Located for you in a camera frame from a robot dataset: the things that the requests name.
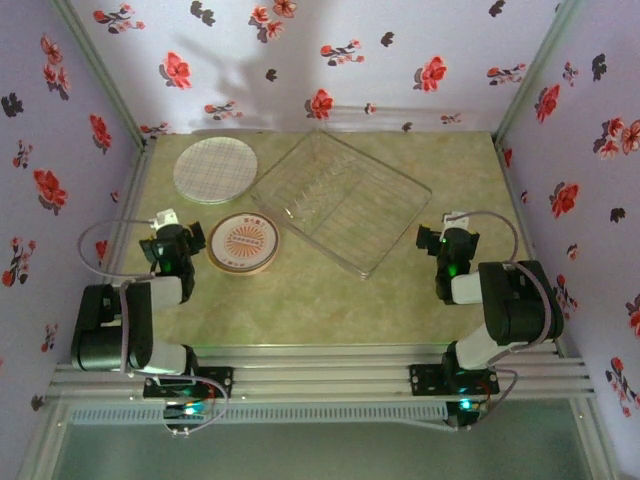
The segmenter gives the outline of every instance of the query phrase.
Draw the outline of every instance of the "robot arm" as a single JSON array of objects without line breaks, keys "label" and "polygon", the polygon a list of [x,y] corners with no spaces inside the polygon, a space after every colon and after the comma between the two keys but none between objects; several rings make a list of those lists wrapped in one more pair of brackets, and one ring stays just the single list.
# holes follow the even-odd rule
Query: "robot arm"
[{"label": "robot arm", "polygon": [[156,238],[140,241],[153,278],[120,287],[90,285],[85,288],[71,345],[76,368],[118,370],[123,351],[122,305],[119,289],[126,288],[129,335],[127,367],[143,373],[189,374],[190,348],[153,338],[153,312],[189,300],[195,286],[191,256],[205,246],[198,222],[188,228],[178,223],[173,210],[158,213],[151,222]]}]

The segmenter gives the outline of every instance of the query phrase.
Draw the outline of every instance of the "green marble surface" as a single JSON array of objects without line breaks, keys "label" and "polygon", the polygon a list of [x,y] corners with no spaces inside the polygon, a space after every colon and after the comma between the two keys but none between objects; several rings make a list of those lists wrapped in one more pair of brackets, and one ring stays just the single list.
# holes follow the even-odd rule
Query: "green marble surface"
[{"label": "green marble surface", "polygon": [[[249,144],[258,157],[258,177],[301,134],[226,134]],[[235,277],[193,257],[196,288],[189,302],[154,313],[158,338],[194,346],[275,344],[438,343],[459,339],[482,322],[480,305],[445,306],[435,295],[435,259],[415,247],[419,224],[440,227],[451,210],[494,210],[515,222],[498,159],[488,133],[350,133],[336,136],[432,190],[430,202],[372,276],[360,280],[284,228],[278,257],[264,272]],[[200,205],[173,186],[173,166],[201,135],[158,139],[137,218],[173,208],[182,224],[200,221],[208,232],[223,217],[257,211],[248,193],[223,205]],[[476,260],[508,258],[513,239],[493,218],[474,217],[481,233]],[[145,271],[135,227],[124,271]]]}]

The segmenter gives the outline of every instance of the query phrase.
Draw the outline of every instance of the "glass panel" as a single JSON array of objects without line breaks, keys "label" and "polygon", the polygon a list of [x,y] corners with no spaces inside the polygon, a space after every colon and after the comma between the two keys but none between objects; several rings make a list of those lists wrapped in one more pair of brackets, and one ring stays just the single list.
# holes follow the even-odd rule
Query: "glass panel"
[{"label": "glass panel", "polygon": [[590,477],[567,401],[510,402],[471,432],[399,424],[70,426],[59,480]]}]

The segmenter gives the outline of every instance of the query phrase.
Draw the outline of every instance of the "orange sunburst logo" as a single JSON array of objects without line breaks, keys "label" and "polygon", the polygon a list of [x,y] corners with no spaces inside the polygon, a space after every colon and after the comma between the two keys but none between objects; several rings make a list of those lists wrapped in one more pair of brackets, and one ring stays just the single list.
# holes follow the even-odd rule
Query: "orange sunburst logo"
[{"label": "orange sunburst logo", "polygon": [[265,244],[265,235],[254,225],[240,225],[229,232],[224,242],[229,255],[236,258],[251,258],[258,255]]}]

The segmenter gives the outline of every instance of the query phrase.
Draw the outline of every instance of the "vent grille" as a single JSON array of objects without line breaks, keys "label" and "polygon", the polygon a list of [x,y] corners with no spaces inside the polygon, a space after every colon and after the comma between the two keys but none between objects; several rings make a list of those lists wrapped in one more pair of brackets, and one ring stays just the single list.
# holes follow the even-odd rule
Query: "vent grille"
[{"label": "vent grille", "polygon": [[[217,414],[221,407],[216,407]],[[75,425],[157,425],[164,423],[163,405],[95,405],[78,407],[71,414]],[[412,404],[386,402],[381,404],[272,404],[231,405],[220,420],[225,424],[249,423],[353,423],[394,422],[401,420],[433,421],[447,418],[444,402]],[[198,417],[184,419],[183,423],[197,423]]]}]

